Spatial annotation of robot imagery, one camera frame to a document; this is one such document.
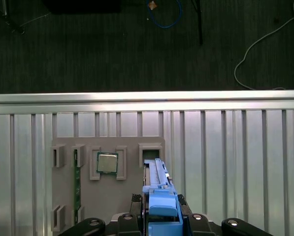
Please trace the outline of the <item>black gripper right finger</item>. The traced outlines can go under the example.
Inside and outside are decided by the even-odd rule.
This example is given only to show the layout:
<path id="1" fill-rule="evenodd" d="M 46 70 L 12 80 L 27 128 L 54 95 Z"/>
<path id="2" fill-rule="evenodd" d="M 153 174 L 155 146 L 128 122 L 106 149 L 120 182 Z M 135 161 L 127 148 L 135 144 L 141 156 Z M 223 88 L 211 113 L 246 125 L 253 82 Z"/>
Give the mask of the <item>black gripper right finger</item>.
<path id="1" fill-rule="evenodd" d="M 266 236 L 267 232 L 238 218 L 228 218 L 217 225 L 204 214 L 193 213 L 182 194 L 178 195 L 185 236 Z"/>

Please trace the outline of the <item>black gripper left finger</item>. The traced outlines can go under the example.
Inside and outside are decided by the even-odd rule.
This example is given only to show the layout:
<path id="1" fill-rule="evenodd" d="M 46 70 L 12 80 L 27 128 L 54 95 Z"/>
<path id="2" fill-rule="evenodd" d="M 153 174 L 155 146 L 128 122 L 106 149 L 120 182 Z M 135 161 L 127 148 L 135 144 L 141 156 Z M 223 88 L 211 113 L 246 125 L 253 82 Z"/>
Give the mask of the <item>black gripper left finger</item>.
<path id="1" fill-rule="evenodd" d="M 141 236 L 142 196 L 132 194 L 128 213 L 113 215 L 106 224 L 98 218 L 87 218 L 63 232 L 64 236 Z"/>

